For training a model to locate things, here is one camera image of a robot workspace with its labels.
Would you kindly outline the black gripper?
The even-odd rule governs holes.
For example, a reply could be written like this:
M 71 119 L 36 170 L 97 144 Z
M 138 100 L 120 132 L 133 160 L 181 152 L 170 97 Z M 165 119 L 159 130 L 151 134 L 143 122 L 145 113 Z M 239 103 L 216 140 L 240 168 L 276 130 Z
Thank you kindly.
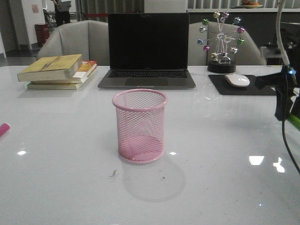
M 276 29 L 277 48 L 281 53 L 283 66 L 280 72 L 257 78 L 259 89 L 274 87 L 277 97 L 275 117 L 286 120 L 291 114 L 300 117 L 300 98 L 291 100 L 294 88 L 300 86 L 300 24 L 281 22 Z

